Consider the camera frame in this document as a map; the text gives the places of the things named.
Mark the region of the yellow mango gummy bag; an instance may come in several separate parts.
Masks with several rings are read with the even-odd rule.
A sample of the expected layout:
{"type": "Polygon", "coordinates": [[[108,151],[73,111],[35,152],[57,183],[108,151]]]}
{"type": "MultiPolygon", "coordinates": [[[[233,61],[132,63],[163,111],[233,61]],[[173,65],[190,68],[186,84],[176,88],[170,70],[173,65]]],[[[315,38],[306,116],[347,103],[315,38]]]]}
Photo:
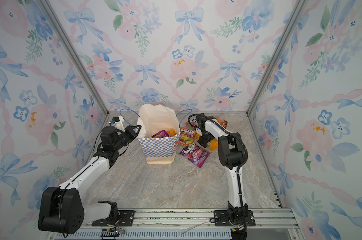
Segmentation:
{"type": "Polygon", "coordinates": [[[177,135],[177,132],[174,129],[167,131],[167,133],[168,133],[169,137],[174,137],[177,135]]]}
{"type": "Polygon", "coordinates": [[[219,146],[217,139],[214,137],[204,137],[200,134],[195,135],[194,143],[209,152],[215,151],[219,146]]]}

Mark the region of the purple grape gummy bag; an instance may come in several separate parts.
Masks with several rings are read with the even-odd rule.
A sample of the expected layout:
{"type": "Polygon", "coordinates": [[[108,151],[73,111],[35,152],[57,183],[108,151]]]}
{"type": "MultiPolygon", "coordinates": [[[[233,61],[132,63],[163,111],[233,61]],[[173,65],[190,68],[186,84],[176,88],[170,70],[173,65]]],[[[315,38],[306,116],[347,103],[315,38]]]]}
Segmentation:
{"type": "Polygon", "coordinates": [[[159,132],[157,132],[157,133],[155,133],[154,135],[151,136],[151,138],[156,138],[156,139],[158,139],[158,138],[168,138],[168,137],[169,137],[169,135],[168,135],[167,131],[165,131],[165,130],[161,130],[161,131],[159,131],[159,132]]]}

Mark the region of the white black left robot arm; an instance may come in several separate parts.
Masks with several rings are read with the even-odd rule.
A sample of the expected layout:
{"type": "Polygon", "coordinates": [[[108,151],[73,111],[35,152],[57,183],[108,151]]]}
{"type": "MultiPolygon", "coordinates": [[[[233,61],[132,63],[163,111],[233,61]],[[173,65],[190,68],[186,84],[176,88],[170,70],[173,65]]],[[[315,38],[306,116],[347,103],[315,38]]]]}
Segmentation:
{"type": "Polygon", "coordinates": [[[42,193],[38,229],[67,237],[82,226],[97,221],[116,227],[121,220],[117,203],[101,201],[85,207],[81,198],[116,163],[122,155],[120,150],[126,149],[138,137],[141,128],[140,125],[127,126],[124,130],[113,125],[104,127],[100,134],[101,142],[88,164],[66,182],[58,187],[49,187],[42,193]]]}

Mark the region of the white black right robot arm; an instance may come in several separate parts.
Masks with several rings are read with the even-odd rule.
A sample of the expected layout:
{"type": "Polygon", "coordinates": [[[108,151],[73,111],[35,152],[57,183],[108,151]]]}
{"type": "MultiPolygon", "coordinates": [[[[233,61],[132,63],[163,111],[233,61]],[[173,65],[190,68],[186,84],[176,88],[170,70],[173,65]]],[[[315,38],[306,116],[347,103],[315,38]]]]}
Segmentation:
{"type": "Polygon", "coordinates": [[[251,213],[244,195],[243,166],[248,161],[248,150],[239,133],[233,133],[224,128],[212,116],[196,114],[197,124],[195,130],[201,134],[199,144],[205,147],[208,141],[218,141],[218,157],[225,168],[228,186],[228,219],[233,226],[246,228],[251,213]]]}

